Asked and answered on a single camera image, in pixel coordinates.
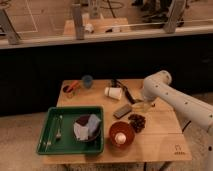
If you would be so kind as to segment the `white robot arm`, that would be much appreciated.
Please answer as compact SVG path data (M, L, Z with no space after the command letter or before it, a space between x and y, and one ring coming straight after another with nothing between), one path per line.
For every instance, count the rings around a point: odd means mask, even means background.
M171 82L172 76L166 70L145 77L141 90L142 99L152 102L157 97L161 98L210 135L204 171L213 171L213 106L172 88Z

